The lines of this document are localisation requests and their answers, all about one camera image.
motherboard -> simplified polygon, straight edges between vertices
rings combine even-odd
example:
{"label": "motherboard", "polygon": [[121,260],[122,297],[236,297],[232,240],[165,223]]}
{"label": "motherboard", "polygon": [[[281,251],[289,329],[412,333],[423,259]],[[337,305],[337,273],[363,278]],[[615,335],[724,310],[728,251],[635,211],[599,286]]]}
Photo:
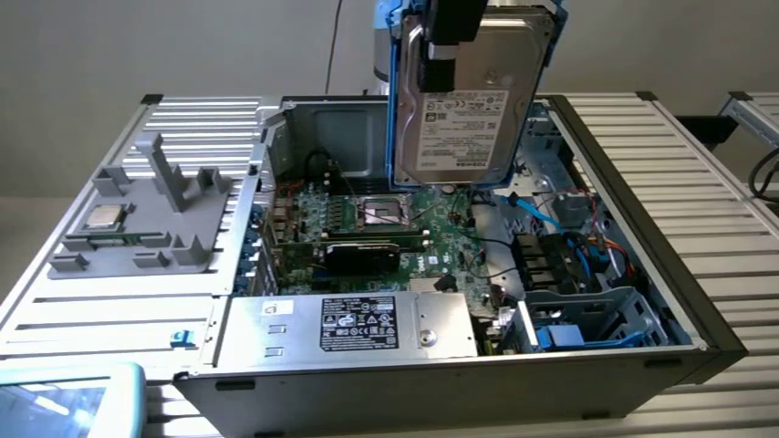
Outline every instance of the motherboard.
{"label": "motherboard", "polygon": [[290,183],[269,225],[278,295],[451,291],[473,315],[493,313],[469,204],[453,186],[360,195]]}

green circuit board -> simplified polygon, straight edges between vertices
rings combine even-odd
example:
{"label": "green circuit board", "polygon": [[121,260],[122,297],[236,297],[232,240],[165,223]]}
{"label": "green circuit board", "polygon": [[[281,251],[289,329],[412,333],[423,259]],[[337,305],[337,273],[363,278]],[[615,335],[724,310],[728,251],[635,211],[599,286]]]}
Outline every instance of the green circuit board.
{"label": "green circuit board", "polygon": [[[357,214],[357,206],[365,198],[379,203],[403,204],[408,222],[403,226],[365,224],[369,217],[360,218]],[[480,264],[480,242],[465,236],[475,233],[464,227],[465,209],[464,196],[443,194],[433,189],[355,197],[327,195],[309,184],[290,196],[277,198],[273,257],[280,295],[432,290],[432,282],[449,274],[456,279],[457,291],[465,295],[471,312],[475,315],[492,312],[492,308],[483,306],[489,282],[479,278],[487,276],[487,269]],[[452,212],[461,218],[459,228],[451,219]],[[393,234],[397,231],[412,235]],[[322,233],[329,233],[328,239],[322,238]],[[321,252],[327,245],[345,242],[335,236],[339,233],[349,235],[351,243],[401,244],[415,250],[401,252],[396,272],[380,276],[332,276],[322,266]]]}

warning label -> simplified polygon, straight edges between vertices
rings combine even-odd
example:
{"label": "warning label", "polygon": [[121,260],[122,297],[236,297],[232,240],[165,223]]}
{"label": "warning label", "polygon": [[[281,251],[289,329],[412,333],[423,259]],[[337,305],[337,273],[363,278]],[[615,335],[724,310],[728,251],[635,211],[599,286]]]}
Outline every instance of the warning label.
{"label": "warning label", "polygon": [[324,298],[318,347],[324,351],[396,349],[395,297]]}

metal rail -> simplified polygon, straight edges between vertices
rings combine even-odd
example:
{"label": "metal rail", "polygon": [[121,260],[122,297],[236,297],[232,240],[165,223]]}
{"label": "metal rail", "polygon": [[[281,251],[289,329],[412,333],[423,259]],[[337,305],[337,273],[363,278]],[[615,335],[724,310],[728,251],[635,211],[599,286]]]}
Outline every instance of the metal rail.
{"label": "metal rail", "polygon": [[731,93],[719,115],[731,116],[771,147],[779,148],[779,93]]}

blue bracket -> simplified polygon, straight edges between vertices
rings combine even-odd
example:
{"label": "blue bracket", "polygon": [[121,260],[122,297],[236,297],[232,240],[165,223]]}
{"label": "blue bracket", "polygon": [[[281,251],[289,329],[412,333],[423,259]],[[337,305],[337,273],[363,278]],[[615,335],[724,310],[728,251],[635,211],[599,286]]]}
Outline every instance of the blue bracket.
{"label": "blue bracket", "polygon": [[178,330],[170,335],[170,348],[194,347],[194,332],[192,330]]}

